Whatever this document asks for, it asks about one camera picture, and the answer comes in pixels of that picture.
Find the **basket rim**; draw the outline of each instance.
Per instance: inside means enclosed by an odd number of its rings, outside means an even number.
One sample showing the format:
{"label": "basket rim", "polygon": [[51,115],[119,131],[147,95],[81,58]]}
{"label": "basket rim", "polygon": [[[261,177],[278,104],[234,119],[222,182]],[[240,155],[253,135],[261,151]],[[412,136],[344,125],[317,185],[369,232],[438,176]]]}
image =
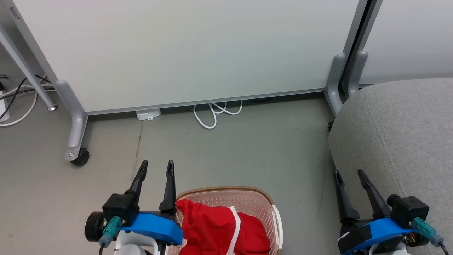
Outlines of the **basket rim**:
{"label": "basket rim", "polygon": [[217,187],[208,187],[208,188],[184,191],[183,193],[179,194],[176,197],[176,201],[178,201],[179,199],[181,199],[184,196],[197,194],[197,193],[203,193],[203,192],[209,192],[209,191],[254,191],[254,192],[257,192],[257,193],[261,194],[262,196],[264,196],[271,205],[274,204],[274,200],[272,200],[272,198],[264,190],[255,188],[255,187],[250,187],[250,186],[217,186]]}

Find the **laundry basket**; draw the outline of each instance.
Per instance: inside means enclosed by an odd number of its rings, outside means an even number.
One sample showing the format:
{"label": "laundry basket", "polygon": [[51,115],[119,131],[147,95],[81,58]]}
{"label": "laundry basket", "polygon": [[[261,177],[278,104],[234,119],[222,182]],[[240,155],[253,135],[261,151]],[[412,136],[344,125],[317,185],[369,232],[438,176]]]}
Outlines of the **laundry basket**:
{"label": "laundry basket", "polygon": [[[181,193],[176,200],[187,199],[207,206],[234,206],[236,211],[258,218],[266,230],[270,242],[269,255],[281,255],[283,229],[279,210],[272,198],[264,191],[253,187],[222,186],[191,190]],[[176,221],[182,225],[183,214],[176,213]],[[178,255],[180,246],[171,246],[168,255]]]}

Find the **gray metal frame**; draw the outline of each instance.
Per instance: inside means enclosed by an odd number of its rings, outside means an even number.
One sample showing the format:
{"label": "gray metal frame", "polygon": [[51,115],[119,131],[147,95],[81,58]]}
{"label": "gray metal frame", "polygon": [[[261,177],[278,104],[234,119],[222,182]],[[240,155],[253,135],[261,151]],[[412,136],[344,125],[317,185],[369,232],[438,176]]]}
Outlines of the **gray metal frame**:
{"label": "gray metal frame", "polygon": [[330,108],[332,109],[335,116],[337,116],[338,111],[340,111],[340,108],[343,105],[340,99],[338,85],[340,84],[340,79],[345,63],[346,55],[344,53],[339,53],[335,55],[335,57],[333,57],[329,76],[326,82],[326,88],[324,90],[327,102],[329,102]]}
{"label": "gray metal frame", "polygon": [[363,13],[365,12],[366,4],[367,0],[359,0],[356,12],[352,19],[351,28],[349,29],[349,34],[346,38],[343,52],[333,57],[332,66],[330,67],[324,94],[326,95],[326,99],[329,102],[335,116],[343,104],[338,87],[341,83],[342,77],[344,76],[344,72],[346,72],[348,57],[351,54],[351,51],[354,50],[354,41],[356,40],[357,33],[359,33],[360,22],[362,20]]}
{"label": "gray metal frame", "polygon": [[66,151],[65,159],[68,161],[73,161],[78,157],[78,153],[81,147],[83,134],[85,132],[85,127],[87,124],[87,119],[89,115],[97,115],[97,114],[106,114],[106,113],[117,113],[117,112],[128,112],[128,111],[137,111],[137,110],[144,110],[144,109],[153,109],[153,108],[166,108],[166,107],[177,107],[183,105],[190,105],[190,104],[199,104],[199,103],[213,103],[219,101],[233,101],[233,100],[245,100],[245,99],[253,99],[253,98],[262,98],[262,97],[271,97],[271,96],[284,96],[284,95],[292,95],[292,94],[301,94],[301,93],[312,93],[312,92],[322,92],[324,91],[326,98],[332,107],[334,114],[336,115],[339,109],[342,106],[342,101],[339,96],[338,86],[341,81],[342,74],[345,70],[347,65],[346,61],[348,56],[350,55],[351,51],[353,50],[352,46],[355,41],[355,36],[358,33],[359,24],[361,18],[363,16],[363,12],[366,7],[367,0],[359,0],[356,12],[354,14],[351,28],[345,42],[345,46],[342,53],[339,53],[333,57],[332,66],[330,68],[328,80],[326,82],[326,87],[321,89],[311,89],[311,90],[300,90],[300,91],[290,91],[290,92],[282,92],[282,93],[273,93],[273,94],[264,94],[264,95],[254,95],[254,96],[246,96],[246,97],[237,97],[237,98],[219,98],[214,100],[206,100],[201,102],[185,102],[185,103],[176,103],[176,104],[168,104],[168,105],[156,105],[156,106],[147,106],[147,107],[136,107],[136,108],[126,108],[126,109],[114,109],[114,110],[107,110],[107,111],[95,111],[95,112],[85,112],[81,104],[79,103],[76,95],[71,90],[68,82],[58,79],[55,73],[53,72],[50,64],[46,60],[43,52],[39,48],[36,40],[34,39],[33,35],[31,34],[30,30],[28,29],[27,25],[21,19],[21,15],[17,8],[15,7],[12,0],[3,0],[5,5],[8,8],[15,8],[15,13],[11,13],[13,16],[15,23],[21,32],[24,39],[27,41],[28,45],[30,46],[33,54],[35,55],[36,59],[40,63],[41,67],[49,77],[50,81],[55,85],[56,91],[59,94],[60,98],[62,99],[65,106],[68,108],[69,112],[72,116],[72,127],[71,132],[69,135],[68,141],[68,148]]}
{"label": "gray metal frame", "polygon": [[2,25],[0,25],[0,42],[3,44],[3,47],[6,49],[6,51],[10,54],[14,62],[16,62],[20,70],[28,78],[28,80],[33,85],[34,89],[39,94],[39,96],[44,100],[44,102],[48,106],[48,110],[53,111],[57,109],[58,105],[54,104],[52,99],[50,99],[49,95],[44,90],[41,83],[39,83],[38,78],[36,78],[30,66],[25,61],[24,57],[19,52],[16,45],[14,45],[13,41],[11,40],[10,36],[6,33],[6,30],[3,28]]}
{"label": "gray metal frame", "polygon": [[370,8],[363,20],[363,26],[360,31],[357,31],[358,38],[354,49],[352,49],[353,55],[351,55],[346,64],[342,80],[340,81],[347,98],[351,97],[358,91],[358,88],[361,87],[359,81],[363,68],[365,67],[366,59],[368,58],[368,52],[366,52],[364,48],[379,9],[381,8],[382,1],[383,0],[371,0]]}
{"label": "gray metal frame", "polygon": [[69,133],[69,141],[67,145],[66,155],[64,158],[68,161],[73,161],[78,157],[80,147],[82,145],[83,134],[87,126],[88,115],[83,110],[79,100],[72,91],[71,87],[65,80],[57,80],[54,84],[59,90],[61,99],[65,102],[66,107],[71,113],[71,132]]}

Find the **teal connector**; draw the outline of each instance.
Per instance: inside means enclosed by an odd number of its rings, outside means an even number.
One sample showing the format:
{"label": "teal connector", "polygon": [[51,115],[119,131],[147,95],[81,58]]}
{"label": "teal connector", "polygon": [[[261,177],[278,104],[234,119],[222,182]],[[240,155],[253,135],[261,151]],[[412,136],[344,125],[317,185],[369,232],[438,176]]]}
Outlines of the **teal connector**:
{"label": "teal connector", "polygon": [[109,247],[112,242],[113,237],[120,232],[122,226],[121,218],[118,216],[113,216],[110,222],[107,224],[106,228],[102,232],[103,235],[99,239],[99,245],[104,244],[104,247]]}
{"label": "teal connector", "polygon": [[412,222],[411,227],[416,230],[419,234],[429,239],[432,245],[439,247],[440,243],[443,242],[443,237],[437,234],[436,230],[432,228],[428,223],[420,218],[415,218]]}

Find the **red garment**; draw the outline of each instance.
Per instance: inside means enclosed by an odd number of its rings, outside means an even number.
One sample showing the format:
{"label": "red garment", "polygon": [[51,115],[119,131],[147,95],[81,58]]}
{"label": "red garment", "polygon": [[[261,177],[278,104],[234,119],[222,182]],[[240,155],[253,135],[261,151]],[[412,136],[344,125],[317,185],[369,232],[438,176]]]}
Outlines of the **red garment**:
{"label": "red garment", "polygon": [[237,213],[234,207],[209,207],[189,200],[179,200],[176,207],[184,214],[182,230],[187,240],[180,255],[269,255],[270,243],[257,218]]}

